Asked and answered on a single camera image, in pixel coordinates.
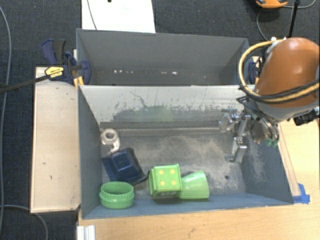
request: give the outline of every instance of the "green cube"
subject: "green cube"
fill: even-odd
[[[153,197],[176,197],[182,190],[179,164],[156,166],[149,173]]]

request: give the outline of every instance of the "dark gray carpet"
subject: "dark gray carpet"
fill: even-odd
[[[307,5],[312,0],[301,0]],[[262,41],[256,27],[259,12],[249,0],[152,0],[157,32],[245,37],[251,44]],[[76,28],[81,27],[81,0],[0,0],[11,29],[12,65],[10,84],[29,80],[34,68],[45,64],[40,51],[48,39],[66,39],[66,50],[76,46]],[[294,36],[319,44],[320,0],[298,10]],[[264,34],[283,37],[289,32],[291,9],[262,13]],[[0,17],[0,81],[4,82],[8,62],[5,23]],[[33,87],[8,94],[3,143],[5,203],[29,206],[32,154]],[[44,239],[41,223],[26,212],[7,209],[1,240]],[[75,212],[47,213],[49,239],[75,238]]]

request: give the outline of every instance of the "dark blue container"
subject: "dark blue container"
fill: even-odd
[[[102,162],[110,181],[121,181],[134,185],[147,178],[132,148],[128,147],[114,152],[102,158]]]

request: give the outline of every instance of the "green cup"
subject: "green cup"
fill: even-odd
[[[203,170],[191,173],[181,179],[180,199],[207,199],[210,195],[207,177]]]
[[[111,181],[103,184],[100,190],[101,204],[110,209],[124,209],[132,205],[134,187],[126,182]]]

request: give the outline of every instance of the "bin floor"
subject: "bin floor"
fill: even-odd
[[[119,130],[119,136],[121,148],[134,150],[145,174],[154,166],[179,164],[182,177],[203,170],[211,196],[246,191],[241,165],[225,159],[231,154],[231,133],[214,129],[126,129]],[[102,145],[101,156],[107,156],[108,152],[109,148]],[[105,168],[102,172],[102,182],[108,182]],[[152,198],[148,181],[135,185],[134,189],[136,200]]]

